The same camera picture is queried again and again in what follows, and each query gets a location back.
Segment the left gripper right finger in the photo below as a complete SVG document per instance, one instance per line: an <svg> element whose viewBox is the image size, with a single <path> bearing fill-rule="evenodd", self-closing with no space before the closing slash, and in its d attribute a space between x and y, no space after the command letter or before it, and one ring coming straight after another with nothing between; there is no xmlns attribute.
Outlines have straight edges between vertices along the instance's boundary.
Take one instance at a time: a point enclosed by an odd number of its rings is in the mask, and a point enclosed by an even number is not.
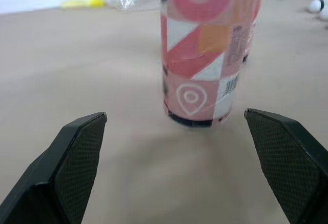
<svg viewBox="0 0 328 224"><path fill-rule="evenodd" d="M246 109L261 169L289 223L327 223L327 150L298 121Z"/></svg>

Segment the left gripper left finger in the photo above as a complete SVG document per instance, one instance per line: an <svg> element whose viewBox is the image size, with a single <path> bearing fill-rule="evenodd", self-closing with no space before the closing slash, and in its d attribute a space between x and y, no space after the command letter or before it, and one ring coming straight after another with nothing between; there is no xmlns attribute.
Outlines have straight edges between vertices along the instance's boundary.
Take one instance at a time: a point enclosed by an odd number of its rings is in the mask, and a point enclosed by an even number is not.
<svg viewBox="0 0 328 224"><path fill-rule="evenodd" d="M81 223L97 174L107 115L63 126L1 203L1 223Z"/></svg>

